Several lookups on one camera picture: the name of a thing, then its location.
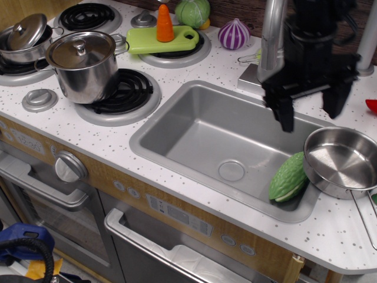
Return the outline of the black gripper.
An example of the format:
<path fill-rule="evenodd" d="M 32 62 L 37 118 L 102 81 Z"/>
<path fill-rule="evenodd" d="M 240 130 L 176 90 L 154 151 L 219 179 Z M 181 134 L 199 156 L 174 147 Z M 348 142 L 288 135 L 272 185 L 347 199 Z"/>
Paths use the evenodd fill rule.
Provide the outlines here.
<path fill-rule="evenodd" d="M 322 92 L 323 110 L 331 119 L 339 116 L 357 79 L 357 53 L 334 54 L 334 33 L 309 34 L 296 26 L 285 26 L 285 64 L 262 83 L 264 103 L 284 132 L 294 129 L 293 100 Z"/>

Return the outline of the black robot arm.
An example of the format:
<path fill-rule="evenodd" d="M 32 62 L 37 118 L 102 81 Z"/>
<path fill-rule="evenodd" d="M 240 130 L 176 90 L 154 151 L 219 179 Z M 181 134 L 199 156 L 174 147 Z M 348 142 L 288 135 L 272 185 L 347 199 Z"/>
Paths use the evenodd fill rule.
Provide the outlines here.
<path fill-rule="evenodd" d="M 294 129 L 293 100 L 299 97 L 321 92 L 324 111 L 332 119 L 340 115 L 360 59 L 332 52 L 334 44 L 356 36 L 349 15 L 356 1 L 294 1 L 294 6 L 287 16 L 287 1 L 267 2 L 257 69 L 264 103 L 285 132 Z"/>

